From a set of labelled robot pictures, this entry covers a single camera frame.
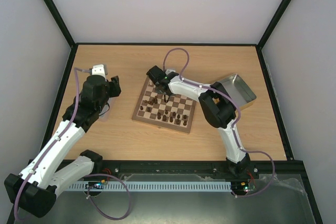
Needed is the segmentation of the metal tin lid left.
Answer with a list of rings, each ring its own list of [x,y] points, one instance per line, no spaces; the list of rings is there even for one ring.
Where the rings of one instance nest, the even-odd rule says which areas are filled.
[[[99,114],[99,120],[100,121],[107,121],[108,117],[110,115],[110,112],[112,111],[112,107],[114,104],[115,98],[110,98],[107,102],[107,104],[102,109],[101,113]]]

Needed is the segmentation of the metal tin tray right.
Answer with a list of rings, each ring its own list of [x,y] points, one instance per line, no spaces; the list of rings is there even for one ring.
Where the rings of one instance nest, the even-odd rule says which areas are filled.
[[[223,85],[228,95],[239,105],[241,110],[251,106],[257,99],[253,90],[237,73],[217,80],[217,82]]]

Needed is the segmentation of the black enclosure frame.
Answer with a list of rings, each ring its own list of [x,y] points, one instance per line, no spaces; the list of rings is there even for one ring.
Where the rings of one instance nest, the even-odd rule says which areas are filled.
[[[56,113],[60,109],[61,99],[64,96],[65,88],[66,88],[66,82],[69,79],[71,67],[73,65],[76,52],[78,49],[78,46],[80,45],[127,45],[127,46],[243,46],[243,47],[255,47],[257,51],[258,60],[260,63],[260,67],[263,73],[264,82],[268,91],[268,95],[270,98],[270,102],[272,105],[272,109],[274,111],[275,119],[277,122],[278,130],[280,133],[282,144],[285,148],[285,154],[286,154],[286,161],[277,161],[276,164],[280,166],[281,172],[294,172],[294,166],[300,165],[301,167],[304,167],[303,161],[295,160],[293,157],[293,152],[289,143],[289,139],[287,136],[287,132],[285,130],[285,126],[281,117],[281,112],[279,110],[278,102],[276,101],[275,91],[274,88],[271,85],[271,79],[270,74],[267,70],[265,58],[262,53],[262,49],[265,46],[266,42],[268,41],[269,37],[271,36],[272,32],[276,28],[277,24],[279,23],[281,17],[285,13],[288,5],[290,4],[291,0],[281,0],[275,14],[273,15],[270,23],[268,24],[264,34],[262,35],[260,41],[257,44],[219,44],[219,43],[191,43],[191,42],[88,42],[88,43],[81,43],[81,42],[75,42],[72,38],[63,18],[61,17],[61,14],[59,13],[55,3],[53,0],[43,0],[46,4],[47,8],[49,9],[51,15],[53,16],[56,24],[60,28],[60,31],[62,32],[63,36],[65,37],[68,45],[71,48],[64,74],[62,75],[62,80],[60,83],[60,87],[58,89],[58,93],[55,99],[55,103],[53,106],[53,110],[50,115],[50,119],[46,128],[46,132],[43,138],[43,141],[41,143],[41,147],[44,147],[49,138],[51,137],[51,127],[55,125],[56,123]]]

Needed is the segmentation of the wooden chess board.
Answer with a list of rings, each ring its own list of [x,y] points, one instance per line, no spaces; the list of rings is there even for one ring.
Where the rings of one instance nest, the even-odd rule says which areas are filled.
[[[143,103],[143,100],[149,100],[152,97],[157,97],[157,104],[151,106]],[[167,97],[156,93],[154,84],[146,78],[133,111],[132,120],[188,134],[191,131],[195,108],[196,101],[184,95]],[[178,114],[181,116],[180,125],[176,125],[175,122]],[[167,117],[165,122],[162,121],[163,115]],[[188,116],[187,126],[183,125],[183,115]]]

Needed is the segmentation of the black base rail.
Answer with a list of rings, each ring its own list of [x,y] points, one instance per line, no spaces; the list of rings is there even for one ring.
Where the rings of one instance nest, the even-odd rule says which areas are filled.
[[[89,171],[89,165],[72,165],[71,160],[64,160],[56,171],[51,174],[47,182],[75,182],[82,176],[91,173],[99,173],[104,168],[110,170],[113,176],[123,178],[133,174],[149,175],[191,175],[224,179],[226,181],[243,181],[258,178],[261,174],[271,174],[270,161],[252,161],[249,166],[239,175],[229,172],[227,161],[112,161],[103,160],[98,167]]]

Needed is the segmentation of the dark placed piece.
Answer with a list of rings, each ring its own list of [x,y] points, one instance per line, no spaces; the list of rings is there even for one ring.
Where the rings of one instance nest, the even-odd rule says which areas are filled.
[[[181,123],[180,117],[181,116],[179,114],[176,116],[176,120],[175,120],[176,125],[180,125],[180,123]]]
[[[183,115],[183,125],[187,126],[187,120],[188,120],[188,116],[187,115]]]

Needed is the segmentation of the pile of dark pieces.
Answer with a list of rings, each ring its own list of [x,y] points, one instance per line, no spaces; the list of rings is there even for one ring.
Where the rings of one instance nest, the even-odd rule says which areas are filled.
[[[154,104],[158,103],[158,99],[157,99],[157,97],[152,97],[149,100],[143,100],[143,103],[153,106]]]

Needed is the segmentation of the dark placed piece far right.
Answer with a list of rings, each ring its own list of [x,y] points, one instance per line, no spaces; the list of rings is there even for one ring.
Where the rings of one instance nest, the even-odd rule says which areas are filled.
[[[188,120],[188,116],[187,115],[183,115],[183,125],[187,126],[187,120]]]

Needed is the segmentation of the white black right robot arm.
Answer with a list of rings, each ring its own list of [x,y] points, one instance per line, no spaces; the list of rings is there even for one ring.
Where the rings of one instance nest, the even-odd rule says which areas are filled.
[[[163,71],[158,66],[149,69],[146,75],[162,94],[184,95],[199,102],[205,120],[219,131],[226,148],[230,174],[242,177],[247,172],[250,157],[237,129],[241,111],[224,86],[219,82],[203,84],[191,81],[173,70]]]

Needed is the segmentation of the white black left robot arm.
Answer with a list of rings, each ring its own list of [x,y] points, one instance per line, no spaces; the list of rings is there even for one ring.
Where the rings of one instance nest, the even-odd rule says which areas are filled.
[[[15,210],[21,208],[38,218],[45,216],[63,191],[100,165],[102,156],[86,150],[59,169],[70,149],[98,120],[109,99],[120,93],[118,76],[107,80],[100,74],[89,75],[83,87],[76,89],[73,104],[67,107],[48,143],[18,175],[6,177],[4,185]]]

